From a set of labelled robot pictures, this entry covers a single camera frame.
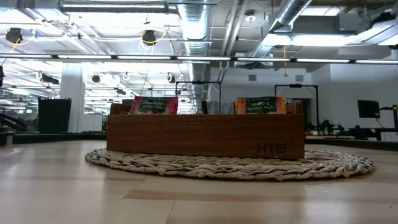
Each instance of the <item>monitor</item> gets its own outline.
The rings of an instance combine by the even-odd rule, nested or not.
[[[358,100],[358,113],[360,118],[380,118],[379,102]]]

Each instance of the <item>light wood floor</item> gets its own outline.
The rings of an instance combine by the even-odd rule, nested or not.
[[[90,164],[104,141],[0,148],[0,223],[398,223],[398,153],[352,179],[246,182],[161,177]]]

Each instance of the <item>green label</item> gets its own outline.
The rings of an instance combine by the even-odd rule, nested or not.
[[[276,98],[275,97],[260,97],[246,99],[246,113],[266,114],[276,112]]]
[[[142,102],[139,106],[138,111],[141,113],[149,113],[160,114],[164,113],[167,107],[168,98],[166,97],[143,97]]]

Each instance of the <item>wall vent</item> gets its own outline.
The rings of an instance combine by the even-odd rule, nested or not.
[[[303,75],[296,75],[296,82],[304,82],[304,76]]]
[[[248,75],[249,81],[251,82],[256,82],[257,81],[257,75]]]

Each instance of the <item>round rug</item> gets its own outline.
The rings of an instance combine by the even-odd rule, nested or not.
[[[375,168],[373,161],[368,158],[319,149],[305,149],[305,159],[296,161],[123,153],[106,149],[91,151],[85,159],[113,169],[133,172],[244,180],[348,178],[355,174],[366,174]]]

